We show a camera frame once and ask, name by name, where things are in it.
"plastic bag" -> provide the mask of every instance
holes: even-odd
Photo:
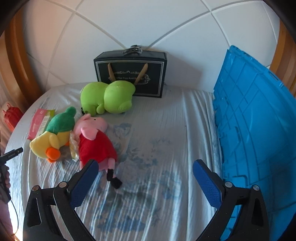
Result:
[[[79,141],[80,138],[74,134],[73,131],[70,132],[70,152],[72,159],[77,162],[79,160]]]

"black gift box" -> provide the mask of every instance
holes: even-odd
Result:
[[[94,59],[98,81],[107,84],[112,80],[108,65],[116,80],[126,80],[134,84],[145,64],[148,64],[147,71],[135,85],[134,95],[161,98],[167,65],[165,52],[142,50],[135,45],[123,51],[103,52]]]

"red dress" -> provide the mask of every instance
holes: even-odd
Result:
[[[106,158],[114,158],[115,161],[117,159],[117,153],[112,142],[106,134],[100,130],[98,130],[96,138],[93,141],[86,139],[80,134],[79,156],[83,165],[85,165],[90,159],[94,159],[98,163]]]

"orange feet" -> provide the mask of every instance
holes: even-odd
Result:
[[[60,151],[59,151],[58,149],[56,149],[56,148],[53,148],[53,147],[49,147],[49,148],[47,148],[47,150],[46,150],[45,153],[46,153],[46,155],[47,155],[47,157],[48,157],[47,160],[48,160],[50,163],[56,161],[56,160],[59,159],[59,157],[61,156]]]

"pink packet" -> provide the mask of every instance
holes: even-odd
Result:
[[[31,141],[45,132],[48,123],[54,116],[54,112],[55,110],[45,109],[36,111],[30,125],[28,140]]]

